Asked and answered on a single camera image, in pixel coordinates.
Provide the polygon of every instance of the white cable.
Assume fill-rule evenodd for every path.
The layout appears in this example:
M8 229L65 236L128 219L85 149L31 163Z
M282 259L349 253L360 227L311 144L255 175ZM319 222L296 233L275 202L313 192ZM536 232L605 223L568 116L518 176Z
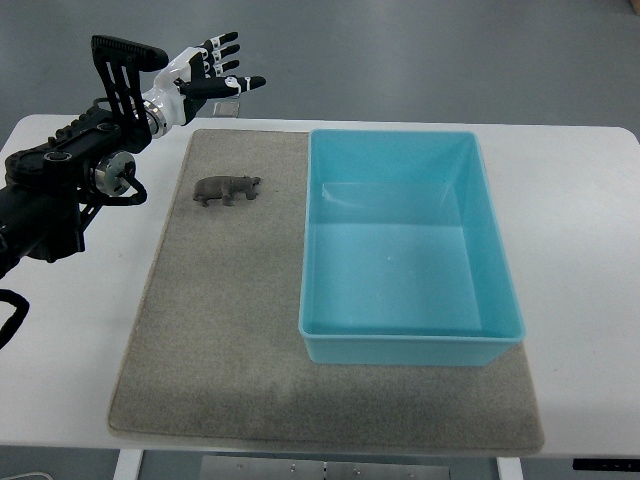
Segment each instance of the white cable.
M0 478L0 480L16 480L17 478L27 478L27 477L44 477L47 480L53 480L53 477L51 475L44 472L22 473L20 475L15 475L13 477L3 477L3 478Z

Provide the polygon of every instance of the blue plastic bin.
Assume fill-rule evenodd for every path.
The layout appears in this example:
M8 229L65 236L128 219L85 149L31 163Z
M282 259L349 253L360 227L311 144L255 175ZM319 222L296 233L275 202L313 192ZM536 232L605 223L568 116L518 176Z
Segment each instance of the blue plastic bin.
M524 325L475 135L311 133L300 333L318 363L482 366Z

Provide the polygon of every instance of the gray carpet mat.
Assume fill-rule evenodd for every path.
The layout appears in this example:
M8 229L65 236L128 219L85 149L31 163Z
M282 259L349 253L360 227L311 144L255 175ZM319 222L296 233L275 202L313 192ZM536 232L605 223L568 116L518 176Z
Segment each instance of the gray carpet mat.
M116 435L286 452L521 456L543 433L522 345L483 368L312 363L298 331L306 133L200 130L114 390ZM255 200L192 200L213 175Z

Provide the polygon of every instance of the black cable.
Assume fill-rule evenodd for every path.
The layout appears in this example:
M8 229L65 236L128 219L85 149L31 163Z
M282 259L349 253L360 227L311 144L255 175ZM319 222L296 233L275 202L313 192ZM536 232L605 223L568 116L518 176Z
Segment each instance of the black cable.
M0 289L0 302L5 302L16 307L16 311L11 315L0 328L0 349L2 349L22 325L22 321L29 312L29 302L22 295L11 290Z

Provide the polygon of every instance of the robot finger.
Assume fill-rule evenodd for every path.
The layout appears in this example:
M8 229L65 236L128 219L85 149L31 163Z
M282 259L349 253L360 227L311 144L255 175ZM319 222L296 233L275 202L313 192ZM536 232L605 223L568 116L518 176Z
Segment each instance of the robot finger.
M227 70L232 70L238 67L238 65L240 65L240 62L238 60L231 60L230 62L224 63L214 63L213 65L205 62L205 74L219 77Z
M233 42L238 39L238 32L230 32L225 33L224 35L219 35L217 37L210 38L209 40L205 40L199 47L203 47L207 50L207 52L211 53L214 50L218 50L225 43Z

